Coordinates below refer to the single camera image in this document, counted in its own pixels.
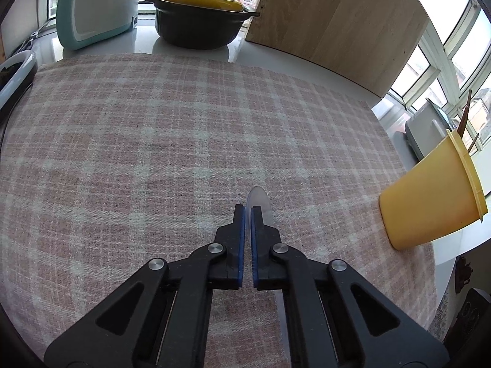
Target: wooden board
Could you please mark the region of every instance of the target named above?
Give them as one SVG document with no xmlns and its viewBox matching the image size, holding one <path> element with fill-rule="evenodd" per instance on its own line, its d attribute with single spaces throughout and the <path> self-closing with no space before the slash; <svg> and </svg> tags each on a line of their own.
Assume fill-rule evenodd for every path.
<svg viewBox="0 0 491 368">
<path fill-rule="evenodd" d="M 246 40 L 288 52 L 384 97 L 428 15 L 418 0 L 259 0 Z"/>
</svg>

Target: countertop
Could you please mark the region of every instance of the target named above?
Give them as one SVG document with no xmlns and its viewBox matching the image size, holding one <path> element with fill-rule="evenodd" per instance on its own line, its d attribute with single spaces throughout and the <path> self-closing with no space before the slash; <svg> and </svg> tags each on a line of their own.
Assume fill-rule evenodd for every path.
<svg viewBox="0 0 491 368">
<path fill-rule="evenodd" d="M 399 103 L 391 101 L 390 97 L 381 100 L 365 88 L 314 63 L 272 48 L 244 41 L 244 35 L 245 29 L 242 29 L 234 41 L 218 50 L 178 48 L 160 39 L 155 31 L 153 16 L 144 15 L 139 18 L 138 25 L 132 31 L 100 41 L 78 51 L 64 50 L 58 41 L 56 31 L 47 31 L 34 42 L 33 51 L 36 53 L 39 65 L 78 55 L 143 52 L 196 56 L 224 62 L 234 62 L 246 66 L 258 66 L 284 73 L 285 75 L 328 87 L 353 98 L 365 100 L 396 147 L 404 167 L 410 170 L 417 163 L 416 157 L 406 143 L 404 134 L 404 123 L 409 118 L 409 114 Z M 462 234 L 463 230 L 460 230 L 433 242 L 436 292 L 439 300 L 443 297 L 449 282 L 455 258 L 461 254 Z"/>
</svg>

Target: kitchen appliance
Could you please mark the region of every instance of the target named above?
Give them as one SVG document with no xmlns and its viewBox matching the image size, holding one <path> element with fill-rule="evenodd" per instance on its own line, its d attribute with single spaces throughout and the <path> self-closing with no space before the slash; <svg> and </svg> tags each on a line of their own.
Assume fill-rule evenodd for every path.
<svg viewBox="0 0 491 368">
<path fill-rule="evenodd" d="M 170 44 L 215 49 L 229 44 L 244 21 L 259 13 L 239 0 L 145 0 L 156 8 L 155 28 Z"/>
<path fill-rule="evenodd" d="M 406 121 L 408 144 L 418 160 L 428 155 L 446 136 L 446 130 L 455 130 L 455 124 L 446 113 L 429 98 L 425 104 Z"/>
<path fill-rule="evenodd" d="M 36 56 L 31 50 L 21 51 L 0 63 L 0 123 L 31 85 L 36 71 Z"/>
<path fill-rule="evenodd" d="M 77 50 L 133 29 L 137 15 L 138 0 L 58 0 L 58 39 Z"/>
<path fill-rule="evenodd" d="M 491 297 L 486 292 L 476 288 L 469 289 L 466 300 L 457 314 L 457 320 L 443 341 L 450 357 L 455 356 L 469 340 L 474 329 L 483 321 L 490 306 Z"/>
</svg>

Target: chopstick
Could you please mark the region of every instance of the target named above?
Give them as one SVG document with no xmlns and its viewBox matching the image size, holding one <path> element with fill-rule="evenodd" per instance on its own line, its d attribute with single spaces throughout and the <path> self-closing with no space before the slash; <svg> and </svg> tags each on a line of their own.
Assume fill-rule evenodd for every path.
<svg viewBox="0 0 491 368">
<path fill-rule="evenodd" d="M 472 147 L 474 146 L 474 144 L 476 143 L 477 141 L 477 137 L 479 137 L 479 133 L 476 134 L 476 136 L 474 137 L 474 139 L 472 140 L 472 144 L 470 145 L 470 147 L 467 149 L 467 152 L 470 153 L 470 150 L 472 149 Z"/>
<path fill-rule="evenodd" d="M 463 138 L 463 133 L 464 133 L 464 131 L 466 131 L 467 117 L 469 116 L 471 97 L 472 97 L 472 90 L 469 89 L 469 94 L 467 94 L 467 104 L 463 109 L 462 120 L 458 124 L 458 128 L 457 128 L 457 133 L 458 133 L 458 135 L 461 136 L 461 138 Z"/>
</svg>

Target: black clay pot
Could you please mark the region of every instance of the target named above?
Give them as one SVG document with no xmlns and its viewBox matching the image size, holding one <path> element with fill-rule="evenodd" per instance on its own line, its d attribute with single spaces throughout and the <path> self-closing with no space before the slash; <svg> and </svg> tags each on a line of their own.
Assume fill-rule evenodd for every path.
<svg viewBox="0 0 491 368">
<path fill-rule="evenodd" d="M 156 8 L 155 28 L 169 44 L 193 49 L 215 49 L 236 38 L 244 21 L 259 12 L 195 7 L 164 0 L 145 0 Z"/>
</svg>

